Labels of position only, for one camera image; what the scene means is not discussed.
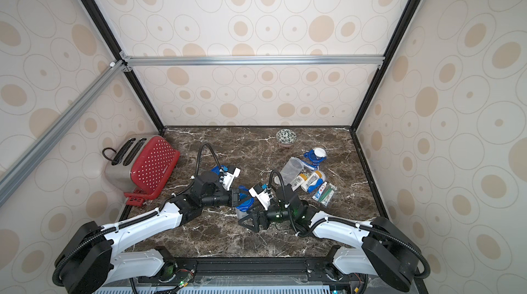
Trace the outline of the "white bottle orange cap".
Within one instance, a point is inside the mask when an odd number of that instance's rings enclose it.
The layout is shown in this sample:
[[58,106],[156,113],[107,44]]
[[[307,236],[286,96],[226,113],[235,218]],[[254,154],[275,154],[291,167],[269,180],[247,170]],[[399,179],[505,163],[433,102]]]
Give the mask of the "white bottle orange cap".
[[308,179],[309,175],[305,173],[298,174],[290,183],[293,191],[300,188],[301,185]]

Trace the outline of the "packaged toothbrush kit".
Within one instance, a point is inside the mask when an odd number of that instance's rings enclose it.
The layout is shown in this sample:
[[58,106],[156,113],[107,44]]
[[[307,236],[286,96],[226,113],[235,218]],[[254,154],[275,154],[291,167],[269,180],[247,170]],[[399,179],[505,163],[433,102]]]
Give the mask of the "packaged toothbrush kit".
[[335,185],[324,182],[312,196],[312,199],[322,206],[327,207],[337,191],[338,189]]

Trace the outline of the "white tube orange cap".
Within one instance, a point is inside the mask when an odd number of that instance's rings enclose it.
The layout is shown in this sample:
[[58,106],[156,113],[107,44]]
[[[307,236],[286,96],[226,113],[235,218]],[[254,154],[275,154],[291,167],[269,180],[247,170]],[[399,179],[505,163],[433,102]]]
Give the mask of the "white tube orange cap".
[[305,192],[314,192],[321,184],[324,183],[325,179],[325,174],[319,170],[316,170],[301,184],[301,188]]

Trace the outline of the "round white soap disc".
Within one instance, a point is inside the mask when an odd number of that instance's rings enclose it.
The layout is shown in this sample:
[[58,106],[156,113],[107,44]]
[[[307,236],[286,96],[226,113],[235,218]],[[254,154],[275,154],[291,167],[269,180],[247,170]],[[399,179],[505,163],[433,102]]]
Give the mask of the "round white soap disc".
[[325,151],[325,149],[321,148],[321,147],[317,147],[315,149],[313,149],[313,152],[314,152],[314,155],[316,156],[317,159],[324,159],[327,157],[327,153]]

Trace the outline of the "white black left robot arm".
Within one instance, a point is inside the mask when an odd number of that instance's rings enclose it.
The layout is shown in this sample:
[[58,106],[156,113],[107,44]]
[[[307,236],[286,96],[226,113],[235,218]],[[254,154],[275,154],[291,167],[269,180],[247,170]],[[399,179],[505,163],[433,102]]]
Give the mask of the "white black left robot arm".
[[154,210],[106,225],[83,224],[56,258],[52,282],[68,293],[96,291],[117,271],[113,259],[129,247],[193,221],[205,207],[231,207],[232,183],[240,173],[238,167],[217,163],[215,170],[197,170],[184,191]]

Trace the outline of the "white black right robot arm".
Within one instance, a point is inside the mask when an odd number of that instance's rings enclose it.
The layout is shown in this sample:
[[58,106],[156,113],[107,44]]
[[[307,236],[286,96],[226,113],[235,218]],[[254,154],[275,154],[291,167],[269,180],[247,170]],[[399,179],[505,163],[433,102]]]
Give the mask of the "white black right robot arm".
[[326,271],[333,280],[349,274],[381,278],[392,288],[408,292],[415,279],[425,279],[431,266],[409,237],[385,217],[355,221],[335,217],[301,199],[291,185],[254,186],[249,195],[260,205],[238,223],[253,232],[272,223],[288,222],[299,238],[337,242],[327,255]]

